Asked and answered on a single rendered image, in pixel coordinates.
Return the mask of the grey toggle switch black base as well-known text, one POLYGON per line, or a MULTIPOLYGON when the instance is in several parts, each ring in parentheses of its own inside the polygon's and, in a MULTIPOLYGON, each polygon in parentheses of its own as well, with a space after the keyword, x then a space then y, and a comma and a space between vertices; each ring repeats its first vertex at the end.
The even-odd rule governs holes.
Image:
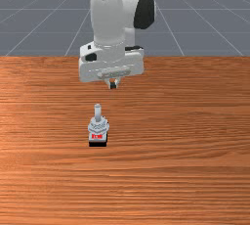
POLYGON ((88 125, 89 146, 90 147, 105 147, 107 144, 107 134, 109 123, 102 115, 102 106, 94 105, 94 116, 91 118, 88 125))

